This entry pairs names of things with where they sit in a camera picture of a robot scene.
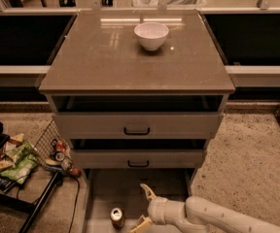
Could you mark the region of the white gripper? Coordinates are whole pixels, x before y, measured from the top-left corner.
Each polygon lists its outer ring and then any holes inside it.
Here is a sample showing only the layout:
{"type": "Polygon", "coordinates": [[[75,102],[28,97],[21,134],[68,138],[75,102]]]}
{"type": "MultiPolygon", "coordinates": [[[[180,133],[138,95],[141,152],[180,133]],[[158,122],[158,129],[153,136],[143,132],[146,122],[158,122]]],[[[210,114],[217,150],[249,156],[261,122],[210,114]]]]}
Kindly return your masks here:
{"type": "Polygon", "coordinates": [[[149,216],[141,215],[136,224],[128,230],[128,233],[145,233],[153,224],[177,225],[180,220],[186,218],[184,202],[156,197],[152,189],[145,183],[141,183],[140,187],[144,190],[145,196],[149,201],[149,216]]]}

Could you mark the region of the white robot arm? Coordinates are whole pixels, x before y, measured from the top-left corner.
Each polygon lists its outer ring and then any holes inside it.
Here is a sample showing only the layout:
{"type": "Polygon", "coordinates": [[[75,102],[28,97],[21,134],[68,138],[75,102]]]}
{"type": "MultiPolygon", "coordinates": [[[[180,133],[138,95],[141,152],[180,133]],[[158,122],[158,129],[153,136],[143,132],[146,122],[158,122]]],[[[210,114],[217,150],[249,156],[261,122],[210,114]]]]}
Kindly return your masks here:
{"type": "Polygon", "coordinates": [[[209,233],[213,225],[226,233],[280,233],[280,226],[240,214],[197,196],[185,202],[156,196],[144,183],[148,215],[140,216],[128,233],[146,233],[153,225],[173,225],[181,233],[209,233]]]}

